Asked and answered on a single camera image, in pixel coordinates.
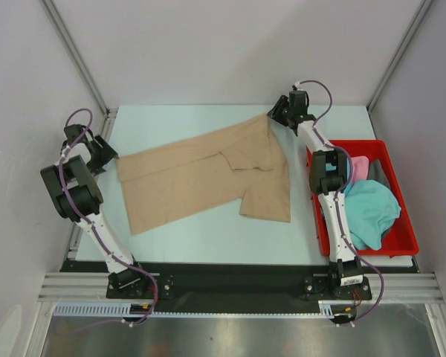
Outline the beige t shirt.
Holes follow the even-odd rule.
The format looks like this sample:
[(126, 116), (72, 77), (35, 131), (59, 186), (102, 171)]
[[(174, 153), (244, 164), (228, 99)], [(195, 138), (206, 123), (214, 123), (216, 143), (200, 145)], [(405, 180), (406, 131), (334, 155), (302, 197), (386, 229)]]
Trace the beige t shirt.
[(240, 199), (239, 213), (290, 222), (288, 162), (266, 115), (117, 160), (132, 234)]

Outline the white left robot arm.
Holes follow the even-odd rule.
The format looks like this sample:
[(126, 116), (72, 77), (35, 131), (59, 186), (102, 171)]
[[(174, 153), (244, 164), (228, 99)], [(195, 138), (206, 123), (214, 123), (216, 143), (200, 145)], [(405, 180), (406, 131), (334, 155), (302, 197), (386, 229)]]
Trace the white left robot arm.
[(60, 159), (40, 170), (51, 201), (57, 213), (87, 233), (104, 256), (109, 272), (106, 297), (142, 298), (152, 282), (107, 223), (96, 181), (118, 154), (82, 124), (67, 125), (64, 133)]

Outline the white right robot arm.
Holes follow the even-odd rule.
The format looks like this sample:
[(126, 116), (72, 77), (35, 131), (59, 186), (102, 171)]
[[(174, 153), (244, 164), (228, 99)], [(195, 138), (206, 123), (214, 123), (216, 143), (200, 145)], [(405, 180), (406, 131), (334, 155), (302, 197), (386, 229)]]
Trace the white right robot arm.
[(330, 244), (328, 277), (320, 293), (324, 298), (348, 300), (363, 284), (363, 269), (346, 215), (345, 191), (352, 173), (351, 161), (343, 148), (319, 132), (308, 107), (308, 93), (294, 88), (278, 99), (268, 117), (291, 129), (311, 153), (309, 187), (322, 208)]

